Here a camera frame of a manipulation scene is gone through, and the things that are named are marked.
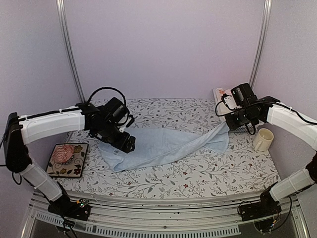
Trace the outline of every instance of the white mug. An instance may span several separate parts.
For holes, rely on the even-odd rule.
[[[267,151],[274,139],[272,131],[266,128],[259,130],[257,136],[253,140],[254,150]]]

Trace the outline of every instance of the red flower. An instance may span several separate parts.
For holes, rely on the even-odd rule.
[[[74,174],[76,174],[76,175],[80,174],[80,172],[81,172],[81,169],[75,169],[74,170]]]

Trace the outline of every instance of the mug handle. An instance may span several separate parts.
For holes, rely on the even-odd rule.
[[[255,145],[254,150],[258,150],[261,144],[262,144],[262,141],[259,141],[259,142]]]

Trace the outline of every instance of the blue cloth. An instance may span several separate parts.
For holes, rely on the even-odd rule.
[[[128,128],[126,131],[136,137],[133,152],[126,154],[109,144],[99,143],[101,156],[114,172],[168,164],[203,146],[222,154],[229,142],[225,122],[201,136],[165,128]]]

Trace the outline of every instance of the folded cloth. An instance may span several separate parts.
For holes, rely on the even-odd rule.
[[[165,128],[128,128],[126,131],[136,137],[133,152],[126,154],[109,144],[99,143],[101,156],[114,172],[168,164],[203,146],[224,153],[229,142],[225,122],[204,135]]]

